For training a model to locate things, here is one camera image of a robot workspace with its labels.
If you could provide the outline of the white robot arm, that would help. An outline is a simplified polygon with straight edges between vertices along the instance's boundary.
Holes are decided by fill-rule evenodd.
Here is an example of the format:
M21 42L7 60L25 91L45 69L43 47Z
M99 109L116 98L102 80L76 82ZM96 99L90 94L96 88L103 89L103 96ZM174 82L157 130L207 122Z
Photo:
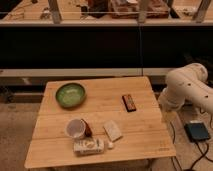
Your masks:
M166 87L158 102L165 111L177 111L186 100L213 114L213 88L206 84L208 71L200 63L191 63L167 73Z

